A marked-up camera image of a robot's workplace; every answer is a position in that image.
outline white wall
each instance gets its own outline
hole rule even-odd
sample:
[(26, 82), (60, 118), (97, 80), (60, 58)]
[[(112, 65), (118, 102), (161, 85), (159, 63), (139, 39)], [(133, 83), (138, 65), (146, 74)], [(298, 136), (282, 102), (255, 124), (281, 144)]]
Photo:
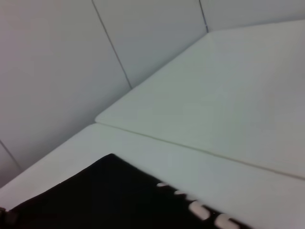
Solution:
[(91, 1), (0, 0), (0, 139), (23, 169), (129, 90)]
[(16, 177), (19, 173), (19, 168), (0, 144), (0, 187)]
[(94, 0), (133, 87), (205, 35), (198, 0)]
[(210, 31), (305, 19), (305, 0), (201, 0)]

